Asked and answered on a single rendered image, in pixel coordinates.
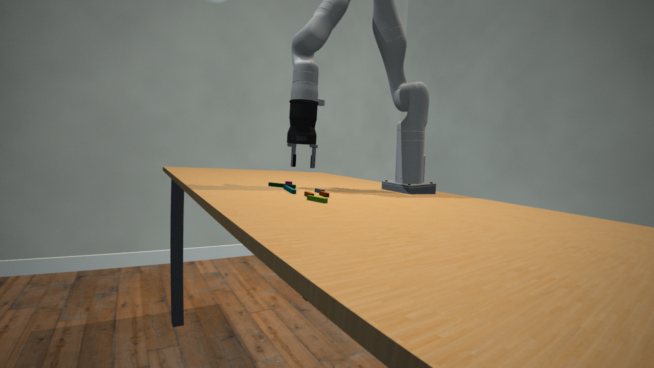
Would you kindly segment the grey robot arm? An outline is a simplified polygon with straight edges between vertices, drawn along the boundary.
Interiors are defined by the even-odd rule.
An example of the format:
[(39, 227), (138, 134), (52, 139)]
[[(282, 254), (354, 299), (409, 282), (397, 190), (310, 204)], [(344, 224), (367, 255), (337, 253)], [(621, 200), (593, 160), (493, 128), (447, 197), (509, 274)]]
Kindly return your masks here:
[[(351, 0), (324, 0), (313, 18), (292, 40), (293, 82), (318, 85), (317, 52), (341, 20)], [(423, 82), (407, 83), (404, 73), (407, 39), (394, 0), (373, 0), (373, 34), (385, 65), (395, 107), (407, 116), (397, 125), (395, 182), (421, 184), (425, 178), (425, 127), (429, 93)], [(292, 82), (292, 83), (293, 83)]]

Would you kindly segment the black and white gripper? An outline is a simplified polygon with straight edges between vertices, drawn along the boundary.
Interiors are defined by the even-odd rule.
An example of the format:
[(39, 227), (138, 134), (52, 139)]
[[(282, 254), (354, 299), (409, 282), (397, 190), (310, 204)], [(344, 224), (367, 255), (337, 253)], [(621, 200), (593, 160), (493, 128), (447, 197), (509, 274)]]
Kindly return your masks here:
[(296, 144), (312, 147), (311, 166), (315, 168), (316, 149), (318, 148), (315, 124), (317, 107), (324, 106), (325, 100), (318, 98), (318, 85), (315, 82), (296, 81), (292, 83), (290, 99), (290, 128), (287, 145), (292, 147), (291, 166), (296, 166)]

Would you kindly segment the lime green rod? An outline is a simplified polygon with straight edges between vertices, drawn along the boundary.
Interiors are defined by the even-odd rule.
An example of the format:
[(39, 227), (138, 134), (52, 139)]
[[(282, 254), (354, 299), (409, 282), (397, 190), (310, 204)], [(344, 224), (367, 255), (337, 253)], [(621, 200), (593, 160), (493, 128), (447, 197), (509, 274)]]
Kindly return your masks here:
[(317, 197), (317, 196), (312, 196), (312, 195), (308, 195), (308, 200), (313, 201), (313, 202), (328, 203), (327, 198)]

